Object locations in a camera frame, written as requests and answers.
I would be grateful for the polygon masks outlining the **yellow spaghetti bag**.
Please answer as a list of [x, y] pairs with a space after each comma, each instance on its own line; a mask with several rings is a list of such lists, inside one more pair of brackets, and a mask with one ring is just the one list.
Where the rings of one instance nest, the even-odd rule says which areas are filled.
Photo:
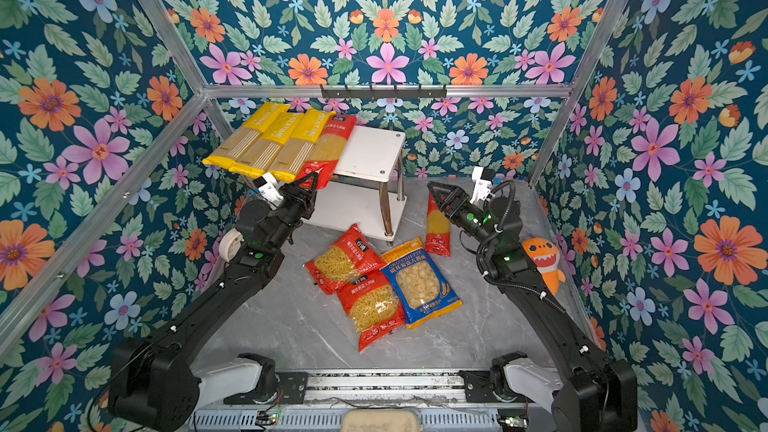
[[326, 124], [335, 115], [335, 112], [315, 109], [306, 112], [268, 172], [280, 182], [293, 182], [308, 160]]
[[291, 138], [304, 114], [284, 112], [229, 167], [229, 171], [256, 179], [269, 170], [283, 146]]
[[205, 165], [229, 169], [284, 113], [288, 104], [264, 103], [245, 123], [202, 160]]

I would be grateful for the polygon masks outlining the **red spaghetti pack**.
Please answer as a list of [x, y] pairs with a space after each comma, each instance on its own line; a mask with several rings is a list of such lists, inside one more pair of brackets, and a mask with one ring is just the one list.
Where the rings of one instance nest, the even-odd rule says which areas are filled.
[[332, 117], [326, 124], [297, 179], [317, 171], [319, 173], [317, 190], [324, 189], [334, 175], [356, 122], [355, 116], [335, 115]]
[[429, 196], [425, 250], [443, 257], [451, 256], [451, 223]]

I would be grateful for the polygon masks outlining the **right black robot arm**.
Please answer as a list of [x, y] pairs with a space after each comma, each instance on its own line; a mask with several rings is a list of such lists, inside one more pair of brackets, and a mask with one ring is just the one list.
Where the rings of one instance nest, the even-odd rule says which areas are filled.
[[637, 377], [624, 360], [610, 358], [556, 298], [559, 250], [543, 238], [523, 239], [520, 203], [513, 193], [474, 204], [457, 185], [431, 181], [431, 198], [447, 219], [478, 247], [483, 279], [520, 310], [548, 351], [550, 373], [524, 354], [494, 360], [497, 394], [523, 395], [551, 413], [560, 431], [634, 431], [639, 425]]

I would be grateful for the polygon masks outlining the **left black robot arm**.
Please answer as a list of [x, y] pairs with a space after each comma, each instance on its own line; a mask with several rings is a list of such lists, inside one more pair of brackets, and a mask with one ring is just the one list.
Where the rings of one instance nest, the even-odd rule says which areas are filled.
[[115, 350], [108, 383], [111, 415], [156, 431], [174, 431], [187, 421], [202, 394], [203, 380], [192, 370], [195, 358], [219, 327], [276, 276], [284, 260], [282, 246], [314, 212], [317, 179], [312, 173], [282, 185], [277, 206], [264, 199], [247, 203], [235, 225], [242, 245], [218, 281], [169, 324]]

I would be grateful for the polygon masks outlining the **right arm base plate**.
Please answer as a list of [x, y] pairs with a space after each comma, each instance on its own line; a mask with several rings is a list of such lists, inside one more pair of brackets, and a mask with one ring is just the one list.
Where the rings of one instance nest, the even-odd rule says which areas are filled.
[[464, 382], [465, 401], [472, 404], [509, 402], [513, 396], [499, 394], [494, 388], [489, 371], [460, 370]]

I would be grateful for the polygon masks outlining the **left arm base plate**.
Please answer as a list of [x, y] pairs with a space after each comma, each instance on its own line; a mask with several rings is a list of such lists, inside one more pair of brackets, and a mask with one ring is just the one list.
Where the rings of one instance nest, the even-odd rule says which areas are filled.
[[303, 404], [308, 380], [307, 372], [270, 372], [266, 378], [267, 403], [270, 406]]

